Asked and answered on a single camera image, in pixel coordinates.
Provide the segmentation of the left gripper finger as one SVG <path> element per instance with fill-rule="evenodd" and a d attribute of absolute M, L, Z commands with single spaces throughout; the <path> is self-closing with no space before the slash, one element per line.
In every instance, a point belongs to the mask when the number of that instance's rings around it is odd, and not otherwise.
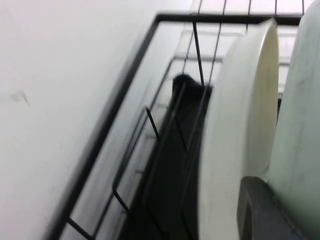
<path fill-rule="evenodd" d="M 272 189 L 261 178 L 246 176 L 236 217 L 241 240 L 318 240 L 320 191 L 302 184 Z"/>

